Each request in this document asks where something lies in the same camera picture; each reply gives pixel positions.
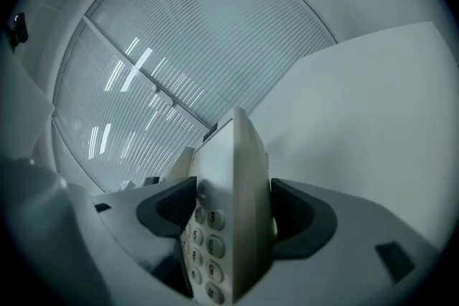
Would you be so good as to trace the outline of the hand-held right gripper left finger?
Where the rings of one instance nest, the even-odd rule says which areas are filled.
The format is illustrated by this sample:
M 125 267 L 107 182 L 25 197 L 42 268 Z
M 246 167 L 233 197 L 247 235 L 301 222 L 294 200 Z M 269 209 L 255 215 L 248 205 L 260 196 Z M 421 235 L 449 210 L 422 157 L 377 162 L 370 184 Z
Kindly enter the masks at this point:
M 181 235 L 196 206 L 197 180 L 90 196 L 67 187 L 75 236 L 67 283 L 79 299 L 191 299 Z

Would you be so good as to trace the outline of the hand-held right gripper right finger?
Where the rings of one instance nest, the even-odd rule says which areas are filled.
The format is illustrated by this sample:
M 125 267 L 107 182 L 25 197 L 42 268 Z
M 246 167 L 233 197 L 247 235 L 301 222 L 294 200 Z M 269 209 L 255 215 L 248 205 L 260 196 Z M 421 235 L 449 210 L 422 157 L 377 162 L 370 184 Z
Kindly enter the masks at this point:
M 279 178 L 271 189 L 278 242 L 248 305 L 399 305 L 437 259 L 373 201 Z

